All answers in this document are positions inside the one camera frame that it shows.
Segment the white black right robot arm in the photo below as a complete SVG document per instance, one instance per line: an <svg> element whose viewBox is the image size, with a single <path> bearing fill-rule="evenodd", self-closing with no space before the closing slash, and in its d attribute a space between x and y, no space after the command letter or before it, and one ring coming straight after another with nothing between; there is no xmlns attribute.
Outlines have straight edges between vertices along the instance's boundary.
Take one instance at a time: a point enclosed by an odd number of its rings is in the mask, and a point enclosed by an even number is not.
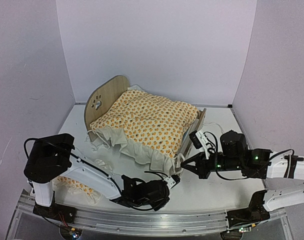
<svg viewBox="0 0 304 240"><path fill-rule="evenodd" d="M250 228L270 219L274 210L304 204L304 156L293 149L275 152L270 149L249 149L242 133L230 130L210 141L209 132L193 131L189 138L201 152L184 160L180 166L207 179L211 173L224 180L221 172L240 171L242 180L293 179L302 184L276 190L260 190L253 193L248 207L229 210L226 213L228 230Z"/></svg>

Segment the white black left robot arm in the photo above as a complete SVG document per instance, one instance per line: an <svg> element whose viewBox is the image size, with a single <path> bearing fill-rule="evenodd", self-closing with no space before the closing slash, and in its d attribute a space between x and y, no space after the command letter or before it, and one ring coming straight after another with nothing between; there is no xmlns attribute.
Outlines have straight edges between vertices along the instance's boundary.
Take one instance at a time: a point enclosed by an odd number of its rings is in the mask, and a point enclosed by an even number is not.
<svg viewBox="0 0 304 240"><path fill-rule="evenodd" d="M46 220L73 223L75 219L76 208L56 203L53 180L57 177L78 181L113 203L143 212L163 208L180 180L159 172L157 180L148 182L114 174L88 161L75 148L74 140L68 133L25 140L33 142L31 150L24 151L27 163L23 171L35 193L33 212Z"/></svg>

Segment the duck print small pillow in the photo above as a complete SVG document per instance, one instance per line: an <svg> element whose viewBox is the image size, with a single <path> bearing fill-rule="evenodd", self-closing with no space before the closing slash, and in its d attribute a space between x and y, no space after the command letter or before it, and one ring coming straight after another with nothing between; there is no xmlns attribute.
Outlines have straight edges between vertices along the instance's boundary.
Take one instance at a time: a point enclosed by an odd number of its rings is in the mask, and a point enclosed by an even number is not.
<svg viewBox="0 0 304 240"><path fill-rule="evenodd" d="M103 195L93 188L69 177L59 175L53 180L53 185L57 188L64 187L72 195L82 195L89 205L95 205L103 198Z"/></svg>

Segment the duck print mattress cushion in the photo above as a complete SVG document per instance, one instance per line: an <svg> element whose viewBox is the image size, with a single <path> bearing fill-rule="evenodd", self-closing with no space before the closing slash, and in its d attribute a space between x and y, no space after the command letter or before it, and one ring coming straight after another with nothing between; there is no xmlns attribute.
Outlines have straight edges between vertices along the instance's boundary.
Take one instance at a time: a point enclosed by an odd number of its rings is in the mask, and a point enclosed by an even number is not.
<svg viewBox="0 0 304 240"><path fill-rule="evenodd" d="M152 171L180 174L184 134L200 115L192 104L129 88L89 124L89 132Z"/></svg>

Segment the wooden striped pet bed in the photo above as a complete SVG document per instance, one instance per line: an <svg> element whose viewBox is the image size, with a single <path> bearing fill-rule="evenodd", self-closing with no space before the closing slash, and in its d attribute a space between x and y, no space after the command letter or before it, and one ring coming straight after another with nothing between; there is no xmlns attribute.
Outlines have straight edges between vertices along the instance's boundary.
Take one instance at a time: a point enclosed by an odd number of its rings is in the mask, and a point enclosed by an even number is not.
<svg viewBox="0 0 304 240"><path fill-rule="evenodd" d="M119 98L122 93L127 91L128 89L138 89L142 90L139 86L134 85L130 86L129 80L123 75L117 75L104 83L102 86L98 87L93 93L90 95L87 100L86 107L84 110L84 123L87 130L87 134L92 143L100 143L105 147L103 142L95 136L93 133L89 132L90 123L96 120L98 117L103 116L103 114L107 113L112 104ZM188 152L191 148L191 141L189 140L189 133L194 130L200 130L202 128L204 118L205 118L205 110L199 110L200 117L198 117L197 121L186 131L183 136L183 143L179 150L181 154L187 158Z"/></svg>

